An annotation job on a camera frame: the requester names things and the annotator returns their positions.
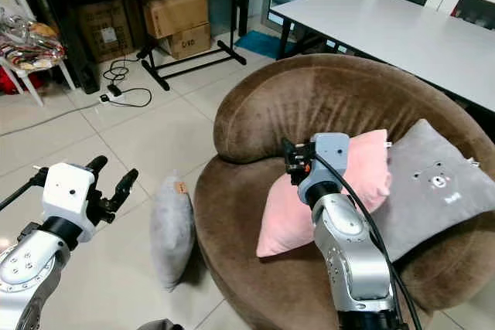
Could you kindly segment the red bag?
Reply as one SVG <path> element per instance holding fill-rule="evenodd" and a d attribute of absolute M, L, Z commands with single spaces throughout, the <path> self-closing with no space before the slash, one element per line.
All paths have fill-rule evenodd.
<path fill-rule="evenodd" d="M 0 91 L 4 96 L 15 96 L 20 94 L 17 84 L 18 80 L 14 73 L 6 67 L 0 67 Z"/>

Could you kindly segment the white table with black legs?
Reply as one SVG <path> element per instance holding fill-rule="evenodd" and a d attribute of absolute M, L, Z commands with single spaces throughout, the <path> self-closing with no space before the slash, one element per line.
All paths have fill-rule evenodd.
<path fill-rule="evenodd" d="M 295 0 L 270 12 L 495 112 L 495 31 L 405 0 Z"/>

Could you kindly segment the round brown sofa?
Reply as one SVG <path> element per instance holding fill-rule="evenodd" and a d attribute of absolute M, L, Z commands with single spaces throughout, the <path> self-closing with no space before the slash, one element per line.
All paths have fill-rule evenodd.
<path fill-rule="evenodd" d="M 251 330 L 337 330 L 331 284 L 314 244 L 257 255 L 269 189 L 285 174 L 282 140 L 383 129 L 398 143 L 417 121 L 427 121 L 495 181 L 495 142 L 467 112 L 383 63 L 297 56 L 262 67 L 227 94 L 213 122 L 217 154 L 197 181 L 193 217 L 213 281 Z"/>

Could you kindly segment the dark robot foot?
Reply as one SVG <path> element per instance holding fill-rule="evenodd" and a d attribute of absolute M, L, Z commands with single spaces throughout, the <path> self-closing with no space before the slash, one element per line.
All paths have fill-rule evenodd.
<path fill-rule="evenodd" d="M 163 318 L 153 321 L 148 321 L 148 323 L 142 324 L 137 330 L 185 330 L 180 324 L 174 323 L 173 321 Z"/>

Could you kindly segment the dark cardboard box with label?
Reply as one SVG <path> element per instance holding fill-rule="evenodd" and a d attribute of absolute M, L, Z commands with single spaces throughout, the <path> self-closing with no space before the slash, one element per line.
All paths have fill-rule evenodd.
<path fill-rule="evenodd" d="M 137 50 L 124 0 L 78 6 L 77 19 L 87 50 L 95 62 L 114 60 Z"/>

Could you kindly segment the blue floor mat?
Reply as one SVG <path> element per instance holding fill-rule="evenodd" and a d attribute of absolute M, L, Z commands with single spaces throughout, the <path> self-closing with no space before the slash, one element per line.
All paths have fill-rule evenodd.
<path fill-rule="evenodd" d="M 248 31 L 234 45 L 262 56 L 278 59 L 279 45 L 282 40 L 278 36 L 269 36 L 258 31 Z"/>

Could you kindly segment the plain grey pillow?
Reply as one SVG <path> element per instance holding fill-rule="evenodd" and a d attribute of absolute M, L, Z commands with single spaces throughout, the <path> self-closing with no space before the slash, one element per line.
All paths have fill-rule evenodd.
<path fill-rule="evenodd" d="M 149 220 L 151 260 L 164 291 L 183 280 L 195 242 L 193 204 L 178 175 L 166 177 L 153 199 Z"/>

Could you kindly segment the pink pillow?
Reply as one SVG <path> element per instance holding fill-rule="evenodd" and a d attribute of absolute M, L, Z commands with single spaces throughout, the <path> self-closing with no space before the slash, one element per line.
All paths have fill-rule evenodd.
<path fill-rule="evenodd" d="M 387 132 L 371 130 L 350 139 L 349 160 L 343 177 L 368 211 L 375 211 L 390 195 Z M 268 258 L 312 242 L 312 213 L 301 202 L 290 175 L 273 182 L 259 229 L 257 256 Z"/>

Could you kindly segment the large plain cardboard box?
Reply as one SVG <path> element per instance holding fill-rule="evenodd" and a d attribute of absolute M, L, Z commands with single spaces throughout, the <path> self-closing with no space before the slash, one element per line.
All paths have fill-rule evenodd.
<path fill-rule="evenodd" d="M 146 33 L 155 38 L 208 23 L 208 0 L 142 0 Z"/>

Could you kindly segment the clear plastic bag of snacks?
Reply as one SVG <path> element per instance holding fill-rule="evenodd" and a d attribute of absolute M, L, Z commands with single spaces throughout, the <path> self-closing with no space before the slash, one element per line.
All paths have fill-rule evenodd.
<path fill-rule="evenodd" d="M 65 59 L 59 33 L 45 23 L 21 15 L 19 9 L 1 8 L 0 56 L 20 71 L 46 71 Z"/>

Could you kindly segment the small printed cardboard box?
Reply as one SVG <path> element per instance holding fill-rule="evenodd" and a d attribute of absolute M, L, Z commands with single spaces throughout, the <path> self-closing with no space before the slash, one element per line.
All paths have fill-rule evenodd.
<path fill-rule="evenodd" d="M 211 26 L 208 22 L 191 29 L 177 31 L 173 36 L 167 36 L 162 43 L 164 51 L 176 60 L 204 53 L 211 48 L 211 45 Z"/>

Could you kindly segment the grey bear print pillow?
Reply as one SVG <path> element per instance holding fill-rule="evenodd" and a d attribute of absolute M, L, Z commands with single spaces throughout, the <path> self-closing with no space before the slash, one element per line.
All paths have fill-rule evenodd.
<path fill-rule="evenodd" d="M 446 229 L 495 210 L 495 181 L 425 119 L 393 143 L 390 193 L 371 216 L 396 262 Z"/>

